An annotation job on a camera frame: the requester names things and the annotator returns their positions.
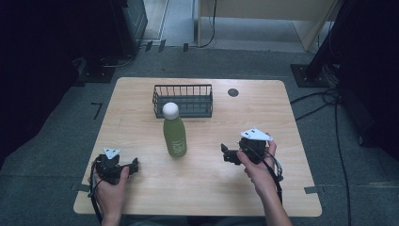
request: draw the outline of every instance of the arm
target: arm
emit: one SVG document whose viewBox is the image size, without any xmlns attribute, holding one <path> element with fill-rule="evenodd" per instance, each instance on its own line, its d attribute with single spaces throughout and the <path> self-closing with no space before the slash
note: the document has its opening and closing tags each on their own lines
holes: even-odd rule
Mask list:
<svg viewBox="0 0 399 226">
<path fill-rule="evenodd" d="M 104 213 L 103 226 L 116 226 L 120 224 L 122 209 L 125 204 L 126 182 L 129 178 L 129 168 L 125 167 L 120 173 L 117 185 L 110 185 L 101 181 L 100 176 L 94 173 L 96 181 L 100 182 L 96 188 L 97 203 Z"/>
<path fill-rule="evenodd" d="M 276 153 L 277 145 L 274 141 L 268 141 L 269 152 Z M 263 162 L 258 165 L 253 164 L 243 152 L 237 152 L 237 156 L 241 163 L 246 167 L 244 172 L 251 179 L 255 185 L 256 193 L 258 193 L 263 204 L 264 215 L 266 217 L 267 225 L 292 225 L 287 213 L 282 207 L 277 195 L 276 185 L 272 176 L 266 169 Z M 273 159 L 270 156 L 265 158 L 266 163 L 272 167 L 274 166 Z"/>
</svg>

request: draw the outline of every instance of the person's left hand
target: person's left hand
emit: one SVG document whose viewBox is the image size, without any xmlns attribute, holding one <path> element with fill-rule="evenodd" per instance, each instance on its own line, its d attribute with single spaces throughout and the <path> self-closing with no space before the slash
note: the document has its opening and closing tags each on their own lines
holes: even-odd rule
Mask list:
<svg viewBox="0 0 399 226">
<path fill-rule="evenodd" d="M 111 185 L 101 181 L 101 177 L 94 171 L 96 181 L 100 182 L 96 188 L 97 203 L 103 210 L 104 219 L 102 225 L 119 225 L 122 209 L 125 204 L 126 182 L 129 178 L 129 167 L 124 167 L 120 173 L 120 181 L 117 185 Z"/>
</svg>

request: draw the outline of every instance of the table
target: table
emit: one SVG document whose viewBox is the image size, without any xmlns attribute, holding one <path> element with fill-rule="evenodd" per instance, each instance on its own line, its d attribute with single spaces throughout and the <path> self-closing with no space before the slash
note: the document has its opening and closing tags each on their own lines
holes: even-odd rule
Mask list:
<svg viewBox="0 0 399 226">
<path fill-rule="evenodd" d="M 153 112 L 154 85 L 212 84 L 212 118 L 183 118 L 187 153 L 169 156 L 163 119 Z M 231 97 L 229 89 L 237 89 Z M 291 217 L 318 217 L 317 193 L 307 194 L 313 179 L 284 84 L 278 80 L 121 78 L 115 86 L 93 148 L 90 165 L 103 147 L 120 149 L 120 164 L 135 157 L 139 172 L 128 183 L 124 214 L 183 216 L 263 216 L 261 200 L 244 167 L 224 162 L 220 143 L 238 149 L 240 132 L 256 127 L 270 133 L 282 164 L 283 206 Z M 93 214 L 86 192 L 74 204 L 79 214 Z"/>
<path fill-rule="evenodd" d="M 339 0 L 218 0 L 216 17 L 293 21 L 303 48 L 308 51 L 339 2 Z M 197 0 L 197 3 L 193 4 L 193 10 L 196 5 L 198 6 L 197 45 L 201 46 L 200 18 L 214 16 L 215 0 Z"/>
</svg>

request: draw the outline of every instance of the metal basket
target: metal basket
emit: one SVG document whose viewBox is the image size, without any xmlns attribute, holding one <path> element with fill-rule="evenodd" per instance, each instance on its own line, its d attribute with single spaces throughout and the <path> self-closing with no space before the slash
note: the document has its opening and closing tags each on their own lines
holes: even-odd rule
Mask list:
<svg viewBox="0 0 399 226">
<path fill-rule="evenodd" d="M 158 119 L 164 118 L 162 108 L 175 103 L 182 118 L 212 117 L 212 85 L 155 85 L 153 87 L 153 111 Z"/>
</svg>

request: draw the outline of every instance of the gray carpet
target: gray carpet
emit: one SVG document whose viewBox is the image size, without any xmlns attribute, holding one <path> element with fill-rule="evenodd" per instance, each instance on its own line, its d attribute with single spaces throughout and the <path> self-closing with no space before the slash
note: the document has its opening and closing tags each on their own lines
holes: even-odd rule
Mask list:
<svg viewBox="0 0 399 226">
<path fill-rule="evenodd" d="M 326 89 L 300 89 L 290 64 L 307 64 L 312 54 L 169 48 L 141 49 L 117 68 L 110 84 L 73 87 L 40 133 L 6 159 L 0 174 L 0 225 L 98 225 L 95 216 L 73 212 L 76 192 L 116 81 L 124 76 L 278 79 L 290 100 Z M 98 109 L 92 103 L 104 104 Z M 311 97 L 293 105 L 299 117 L 323 104 Z M 354 124 L 338 107 L 338 125 L 349 182 L 352 225 L 397 225 L 399 162 L 378 148 L 358 145 Z M 319 191 L 319 218 L 292 218 L 294 225 L 348 225 L 343 168 L 335 136 L 334 106 L 298 121 L 311 173 Z"/>
</svg>

